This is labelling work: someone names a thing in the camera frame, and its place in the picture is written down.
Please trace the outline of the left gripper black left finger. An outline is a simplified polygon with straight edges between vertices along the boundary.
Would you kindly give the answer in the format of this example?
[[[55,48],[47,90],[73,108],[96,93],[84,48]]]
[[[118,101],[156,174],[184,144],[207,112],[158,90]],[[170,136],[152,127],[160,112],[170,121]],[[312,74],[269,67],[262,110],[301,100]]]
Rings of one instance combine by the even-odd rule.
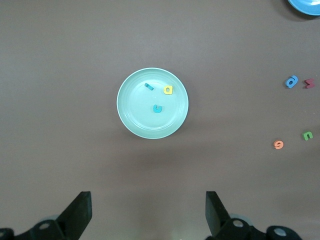
[[[80,192],[56,218],[38,222],[26,232],[15,235],[11,228],[1,228],[2,240],[78,240],[92,219],[92,195]]]

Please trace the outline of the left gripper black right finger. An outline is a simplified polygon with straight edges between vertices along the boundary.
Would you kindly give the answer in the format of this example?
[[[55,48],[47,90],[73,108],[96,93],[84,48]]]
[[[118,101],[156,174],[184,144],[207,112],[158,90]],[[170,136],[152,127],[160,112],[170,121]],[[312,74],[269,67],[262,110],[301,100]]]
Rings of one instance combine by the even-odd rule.
[[[300,240],[292,229],[272,225],[261,232],[239,217],[231,217],[215,191],[205,196],[205,217],[211,232],[208,240]]]

